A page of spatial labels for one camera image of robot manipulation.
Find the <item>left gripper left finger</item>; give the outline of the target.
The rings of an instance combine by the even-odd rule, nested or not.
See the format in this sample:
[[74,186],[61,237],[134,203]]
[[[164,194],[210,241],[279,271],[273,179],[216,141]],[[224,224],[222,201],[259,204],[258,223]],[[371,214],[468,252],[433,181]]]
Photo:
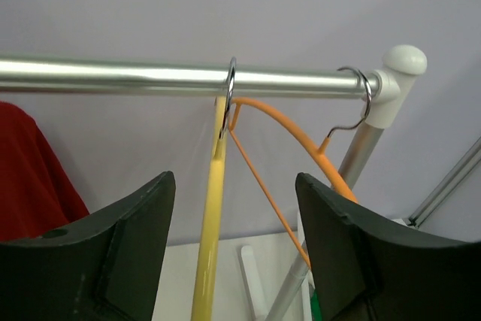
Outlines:
[[150,320],[174,208],[165,171],[36,238],[1,245],[3,320]]

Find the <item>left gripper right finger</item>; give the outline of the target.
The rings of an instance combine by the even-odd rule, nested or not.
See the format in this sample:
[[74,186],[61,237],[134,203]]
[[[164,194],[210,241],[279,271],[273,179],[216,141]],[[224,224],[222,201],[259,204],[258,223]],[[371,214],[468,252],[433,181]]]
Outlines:
[[480,244],[403,226],[300,173],[295,191],[324,320],[478,320]]

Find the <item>green t shirt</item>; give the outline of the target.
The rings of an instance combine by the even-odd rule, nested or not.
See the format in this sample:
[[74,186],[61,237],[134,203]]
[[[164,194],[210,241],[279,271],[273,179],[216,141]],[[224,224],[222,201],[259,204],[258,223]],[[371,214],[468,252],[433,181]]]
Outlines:
[[322,321],[322,314],[316,290],[313,290],[310,296],[310,309],[312,321]]

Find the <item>yellow hanger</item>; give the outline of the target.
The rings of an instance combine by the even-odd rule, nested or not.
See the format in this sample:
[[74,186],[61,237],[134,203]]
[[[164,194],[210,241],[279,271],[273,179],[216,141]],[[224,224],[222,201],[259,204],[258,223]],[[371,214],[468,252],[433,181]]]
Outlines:
[[233,99],[236,67],[237,60],[233,57],[225,79],[225,95],[218,96],[215,100],[213,144],[192,299],[192,320],[210,320],[212,317],[225,179],[225,133]]

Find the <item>red t shirt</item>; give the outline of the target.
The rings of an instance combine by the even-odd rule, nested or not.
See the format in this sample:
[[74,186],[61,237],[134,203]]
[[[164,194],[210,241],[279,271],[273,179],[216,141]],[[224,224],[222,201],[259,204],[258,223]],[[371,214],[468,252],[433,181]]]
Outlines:
[[36,238],[89,215],[35,120],[1,103],[1,241]]

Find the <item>orange hanger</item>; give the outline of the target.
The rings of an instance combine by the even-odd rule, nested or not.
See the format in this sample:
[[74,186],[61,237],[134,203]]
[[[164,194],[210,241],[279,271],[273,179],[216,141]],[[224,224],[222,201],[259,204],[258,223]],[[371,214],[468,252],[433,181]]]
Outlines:
[[340,70],[351,71],[357,77],[357,80],[364,88],[365,98],[366,98],[365,111],[361,119],[355,125],[335,126],[334,128],[332,128],[320,145],[316,145],[314,141],[307,135],[307,133],[305,133],[294,121],[288,118],[285,114],[281,113],[279,110],[270,106],[269,104],[266,104],[259,100],[255,100],[253,98],[237,97],[233,99],[233,103],[236,105],[236,108],[234,110],[234,116],[228,124],[228,131],[234,143],[236,144],[238,150],[240,151],[240,154],[244,158],[244,161],[246,162],[247,166],[251,170],[254,178],[256,179],[258,185],[260,186],[261,190],[265,194],[267,200],[269,201],[278,219],[282,223],[284,229],[287,231],[289,237],[291,238],[293,244],[295,245],[298,251],[298,255],[301,257],[304,264],[308,268],[311,267],[311,264],[310,264],[309,256],[307,255],[307,251],[304,250],[304,248],[299,243],[298,239],[295,237],[286,218],[282,214],[273,196],[268,191],[268,188],[266,187],[264,181],[261,179],[253,163],[249,159],[247,152],[242,147],[239,139],[237,138],[237,135],[234,133],[234,129],[235,129],[235,126],[237,125],[237,120],[240,114],[241,107],[243,105],[253,107],[263,112],[264,114],[267,114],[270,118],[277,121],[304,148],[304,150],[307,152],[310,158],[317,164],[317,166],[320,168],[320,170],[328,179],[328,181],[330,181],[331,185],[334,187],[334,190],[338,194],[342,195],[344,198],[347,198],[350,201],[353,201],[356,203],[358,200],[355,197],[353,191],[351,190],[351,187],[347,185],[346,181],[343,179],[343,177],[340,175],[340,173],[336,170],[334,165],[328,159],[328,157],[325,154],[325,151],[331,141],[332,135],[337,130],[350,131],[350,130],[356,129],[366,120],[367,116],[371,111],[371,102],[373,98],[373,92],[367,77],[360,70],[358,70],[357,68],[348,67],[348,66],[341,67]]

